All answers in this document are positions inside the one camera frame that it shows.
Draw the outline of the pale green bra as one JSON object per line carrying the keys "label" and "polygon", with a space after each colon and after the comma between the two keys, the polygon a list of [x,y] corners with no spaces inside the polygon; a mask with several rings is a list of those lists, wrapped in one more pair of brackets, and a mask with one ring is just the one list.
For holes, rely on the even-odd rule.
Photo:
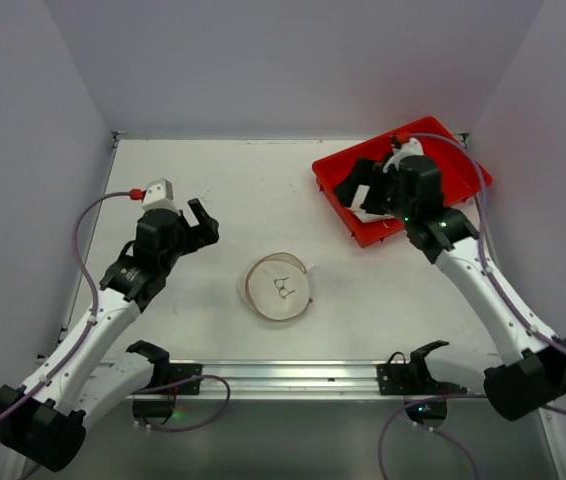
{"label": "pale green bra", "polygon": [[393,219],[394,216],[391,214],[369,213],[363,208],[362,204],[368,195],[369,189],[368,185],[359,184],[348,209],[359,221],[365,224]]}

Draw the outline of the white mesh laundry bag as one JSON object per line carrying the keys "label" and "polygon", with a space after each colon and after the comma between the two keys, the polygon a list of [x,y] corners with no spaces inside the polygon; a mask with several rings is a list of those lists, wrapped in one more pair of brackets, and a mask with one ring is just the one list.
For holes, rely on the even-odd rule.
{"label": "white mesh laundry bag", "polygon": [[271,253],[243,269],[236,289],[243,304],[264,320],[293,321],[313,303],[311,268],[292,253]]}

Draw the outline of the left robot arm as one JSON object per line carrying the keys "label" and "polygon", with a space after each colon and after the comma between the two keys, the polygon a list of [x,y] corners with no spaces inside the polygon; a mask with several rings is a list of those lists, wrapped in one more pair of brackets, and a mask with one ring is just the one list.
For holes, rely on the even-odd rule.
{"label": "left robot arm", "polygon": [[176,261],[215,244],[218,223],[198,199],[190,225],[169,201],[144,200],[134,239],[92,285],[92,305],[65,340],[20,386],[0,387],[0,442],[52,472],[66,468],[88,430],[132,394],[196,395],[199,364],[171,364],[166,350],[130,345],[110,367],[97,367],[114,341],[166,286]]}

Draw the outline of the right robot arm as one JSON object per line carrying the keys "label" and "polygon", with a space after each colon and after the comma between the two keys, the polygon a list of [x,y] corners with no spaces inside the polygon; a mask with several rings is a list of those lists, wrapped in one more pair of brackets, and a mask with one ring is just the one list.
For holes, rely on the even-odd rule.
{"label": "right robot arm", "polygon": [[360,158],[333,193],[343,207],[402,220],[410,243],[461,292],[501,358],[485,370],[483,389],[504,419],[518,420],[566,394],[566,337],[534,316],[487,257],[478,229],[445,205],[442,172],[432,159]]}

